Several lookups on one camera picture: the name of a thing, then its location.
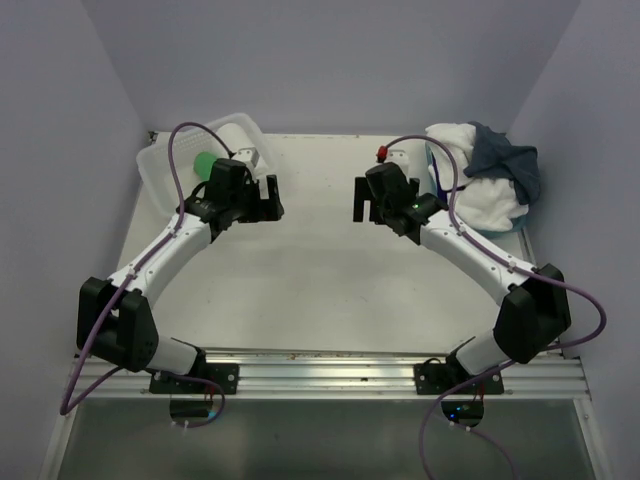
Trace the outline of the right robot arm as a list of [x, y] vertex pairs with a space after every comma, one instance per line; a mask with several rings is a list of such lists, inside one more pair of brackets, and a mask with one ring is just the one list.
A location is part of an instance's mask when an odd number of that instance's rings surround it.
[[[389, 227], [451, 262], [498, 305], [494, 326], [456, 347], [442, 363], [425, 366], [427, 380], [468, 392], [481, 374], [504, 362], [526, 364], [571, 324], [566, 293], [557, 287], [562, 273], [547, 264], [538, 270], [464, 225], [449, 206], [393, 163], [369, 169], [354, 181], [353, 219]], [[534, 279], [539, 272], [541, 280]]]

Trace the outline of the dark blue towel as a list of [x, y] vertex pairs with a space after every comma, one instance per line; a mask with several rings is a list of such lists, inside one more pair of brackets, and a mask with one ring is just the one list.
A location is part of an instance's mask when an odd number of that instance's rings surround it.
[[471, 160], [464, 168], [469, 178], [512, 181], [520, 205], [533, 205], [541, 194], [538, 150], [534, 146], [513, 145], [505, 133], [496, 132], [476, 121]]

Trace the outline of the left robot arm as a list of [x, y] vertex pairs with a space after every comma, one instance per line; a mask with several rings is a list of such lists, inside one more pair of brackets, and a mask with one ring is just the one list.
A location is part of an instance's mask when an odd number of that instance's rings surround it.
[[274, 222], [283, 214], [276, 175], [258, 180], [241, 161], [217, 160], [209, 180], [184, 198], [151, 245], [107, 279], [91, 277], [82, 285], [76, 336], [82, 357], [131, 372], [165, 372], [185, 392], [201, 390], [208, 379], [203, 350], [161, 335], [153, 307], [176, 275], [233, 224]]

